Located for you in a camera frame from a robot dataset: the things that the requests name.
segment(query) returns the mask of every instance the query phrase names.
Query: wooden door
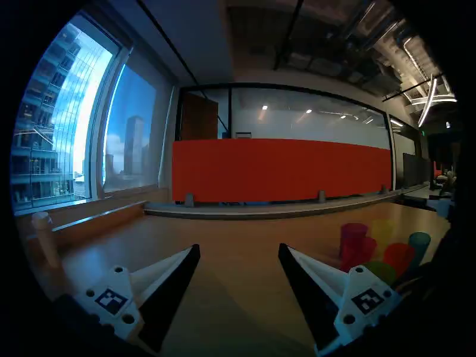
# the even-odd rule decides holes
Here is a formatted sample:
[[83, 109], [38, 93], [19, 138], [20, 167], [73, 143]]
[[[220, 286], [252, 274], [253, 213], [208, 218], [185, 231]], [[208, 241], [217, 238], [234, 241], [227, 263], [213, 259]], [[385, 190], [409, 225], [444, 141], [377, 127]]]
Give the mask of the wooden door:
[[181, 140], [217, 139], [218, 103], [185, 93], [182, 106]]

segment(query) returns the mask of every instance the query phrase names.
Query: green cup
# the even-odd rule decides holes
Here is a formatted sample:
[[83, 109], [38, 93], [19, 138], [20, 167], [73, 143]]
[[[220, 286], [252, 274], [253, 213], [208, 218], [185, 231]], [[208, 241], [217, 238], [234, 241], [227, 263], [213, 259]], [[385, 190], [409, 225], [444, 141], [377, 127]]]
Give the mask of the green cup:
[[395, 269], [389, 264], [371, 261], [365, 263], [364, 266], [387, 285], [392, 285], [396, 279], [397, 274], [395, 273]]

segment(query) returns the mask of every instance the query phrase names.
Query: table surface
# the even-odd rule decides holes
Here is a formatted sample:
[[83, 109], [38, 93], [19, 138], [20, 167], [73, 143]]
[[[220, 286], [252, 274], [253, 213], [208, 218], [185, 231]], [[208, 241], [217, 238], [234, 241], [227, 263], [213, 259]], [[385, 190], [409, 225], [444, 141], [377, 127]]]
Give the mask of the table surface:
[[161, 356], [313, 356], [314, 340], [278, 260], [279, 243], [338, 267], [340, 226], [380, 218], [396, 223], [390, 242], [407, 242], [415, 231], [429, 233], [424, 262], [449, 228], [435, 212], [395, 203], [263, 221], [143, 216], [69, 250], [62, 272], [34, 271], [54, 298], [86, 290], [115, 264], [136, 271], [198, 243], [201, 260]]

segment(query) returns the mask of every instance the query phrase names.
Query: orange partition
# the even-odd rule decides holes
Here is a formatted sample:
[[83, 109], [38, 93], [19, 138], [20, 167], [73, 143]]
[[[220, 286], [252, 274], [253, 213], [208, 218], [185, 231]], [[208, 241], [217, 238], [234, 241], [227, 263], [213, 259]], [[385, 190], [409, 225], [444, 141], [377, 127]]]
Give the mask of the orange partition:
[[184, 140], [173, 144], [172, 196], [196, 202], [266, 202], [391, 187], [390, 150], [290, 139]]

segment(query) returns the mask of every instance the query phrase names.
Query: window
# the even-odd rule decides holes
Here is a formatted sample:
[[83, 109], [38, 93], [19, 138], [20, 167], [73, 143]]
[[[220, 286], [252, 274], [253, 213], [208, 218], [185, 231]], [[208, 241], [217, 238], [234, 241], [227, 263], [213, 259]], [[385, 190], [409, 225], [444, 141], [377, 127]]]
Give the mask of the window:
[[[15, 210], [90, 196], [84, 185], [89, 119], [119, 50], [93, 24], [75, 16], [45, 51], [15, 123], [10, 177]], [[78, 177], [82, 185], [76, 184]]]
[[104, 192], [157, 184], [170, 82], [134, 49], [108, 111], [103, 149]]
[[342, 99], [281, 89], [234, 88], [233, 137], [300, 139], [390, 149], [383, 114]]

